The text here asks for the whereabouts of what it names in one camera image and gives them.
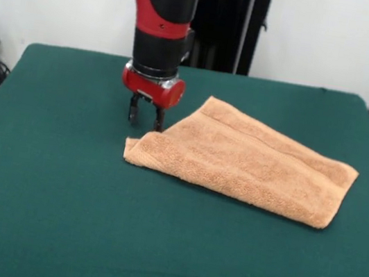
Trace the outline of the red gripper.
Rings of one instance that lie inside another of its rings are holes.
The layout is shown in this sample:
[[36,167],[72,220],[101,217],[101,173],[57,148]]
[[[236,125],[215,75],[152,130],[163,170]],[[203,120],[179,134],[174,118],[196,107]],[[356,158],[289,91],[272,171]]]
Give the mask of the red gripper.
[[163,131],[165,110],[179,103],[185,92],[186,83],[178,77],[164,81],[145,77],[134,69],[131,62],[125,65],[122,80],[127,89],[133,93],[128,110],[130,124],[135,125],[137,123],[138,102],[143,96],[156,105],[153,130]]

